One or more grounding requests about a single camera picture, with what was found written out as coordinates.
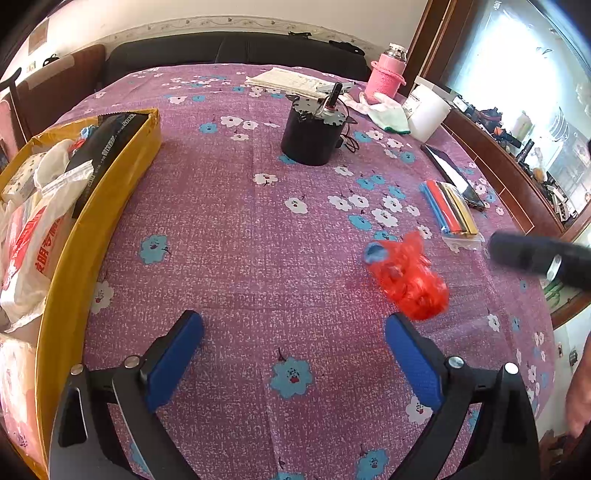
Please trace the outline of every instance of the table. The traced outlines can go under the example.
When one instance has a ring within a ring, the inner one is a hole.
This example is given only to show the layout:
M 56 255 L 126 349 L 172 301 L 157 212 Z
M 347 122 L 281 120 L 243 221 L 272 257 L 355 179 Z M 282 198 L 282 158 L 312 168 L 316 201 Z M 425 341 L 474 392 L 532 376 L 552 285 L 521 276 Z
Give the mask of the table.
M 60 119 L 147 106 L 162 118 L 163 146 L 102 266 L 84 362 L 112 367 L 143 353 L 193 309 L 206 337 L 158 415 L 201 478 L 387 478 L 431 411 L 384 342 L 395 308 L 361 254 L 374 238 L 419 229 L 450 306 L 418 330 L 473 367 L 517 363 L 539 414 L 553 386 L 554 348 L 538 280 L 492 265 L 484 252 L 446 246 L 418 191 L 439 173 L 409 136 L 385 134 L 353 113 L 356 154 L 341 148 L 322 167 L 282 154 L 285 92 L 244 84 L 269 68 L 148 69 Z M 429 143 L 489 205 L 473 211 L 484 237 L 514 230 L 457 142 L 440 128 Z M 445 473 L 459 463 L 477 415 L 471 408 Z

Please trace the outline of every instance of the stack of paper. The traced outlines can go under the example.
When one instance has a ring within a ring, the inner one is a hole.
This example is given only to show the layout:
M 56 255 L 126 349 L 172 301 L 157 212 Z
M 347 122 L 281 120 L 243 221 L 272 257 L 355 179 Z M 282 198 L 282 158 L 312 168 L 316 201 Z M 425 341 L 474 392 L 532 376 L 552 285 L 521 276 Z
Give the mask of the stack of paper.
M 253 78 L 246 77 L 245 83 L 247 85 L 255 85 L 264 88 L 286 90 L 309 98 L 326 97 L 326 93 L 318 92 L 317 88 L 334 85 L 334 83 L 327 82 L 326 80 L 320 80 L 316 77 L 304 75 L 303 73 L 296 73 L 277 67 L 273 67 L 268 72 L 263 72 Z

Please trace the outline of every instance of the blue gripper pad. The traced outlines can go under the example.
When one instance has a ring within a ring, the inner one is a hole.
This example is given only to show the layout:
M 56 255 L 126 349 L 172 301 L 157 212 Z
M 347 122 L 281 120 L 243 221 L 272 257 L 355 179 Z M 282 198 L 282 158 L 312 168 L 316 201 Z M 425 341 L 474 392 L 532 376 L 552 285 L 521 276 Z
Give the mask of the blue gripper pad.
M 158 407 L 170 401 L 195 350 L 203 339 L 204 327 L 201 315 L 189 311 L 184 315 L 188 315 L 184 325 L 172 338 L 168 348 L 160 356 L 147 378 L 145 401 L 150 412 L 155 412 Z
M 392 314 L 386 319 L 385 336 L 394 358 L 400 365 L 408 382 L 413 388 L 414 394 L 417 396 L 421 404 L 431 407 L 433 411 L 437 411 L 443 403 L 444 397 L 441 386 L 441 376 L 437 372 L 436 367 L 431 364 L 431 361 L 426 357 L 429 352 L 423 352 L 422 347 L 417 340 L 421 339 L 418 332 L 414 330 L 417 338 L 413 338 L 408 328 L 398 318 L 397 314 Z M 443 354 L 437 350 L 441 355 L 441 367 L 443 365 Z

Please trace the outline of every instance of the black sofa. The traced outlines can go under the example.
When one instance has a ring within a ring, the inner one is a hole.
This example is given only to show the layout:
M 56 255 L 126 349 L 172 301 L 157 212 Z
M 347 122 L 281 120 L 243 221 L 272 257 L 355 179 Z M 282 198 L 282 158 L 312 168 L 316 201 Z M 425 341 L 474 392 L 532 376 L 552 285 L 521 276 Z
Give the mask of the black sofa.
M 150 67 L 200 63 L 301 66 L 361 81 L 371 73 L 363 55 L 298 35 L 203 32 L 121 44 L 105 63 L 102 86 Z

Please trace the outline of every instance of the white label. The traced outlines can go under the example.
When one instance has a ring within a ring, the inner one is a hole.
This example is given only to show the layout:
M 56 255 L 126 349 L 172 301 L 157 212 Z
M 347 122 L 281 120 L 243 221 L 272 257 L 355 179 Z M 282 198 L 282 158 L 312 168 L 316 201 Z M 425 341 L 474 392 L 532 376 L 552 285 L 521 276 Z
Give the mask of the white label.
M 419 98 L 417 98 L 416 96 L 414 96 L 413 93 L 411 93 L 406 102 L 404 102 L 404 104 L 402 105 L 402 108 L 404 109 L 404 113 L 406 114 L 407 118 L 411 118 L 411 116 L 413 115 L 413 113 L 417 110 L 417 108 L 421 105 L 421 100 L 419 100 Z

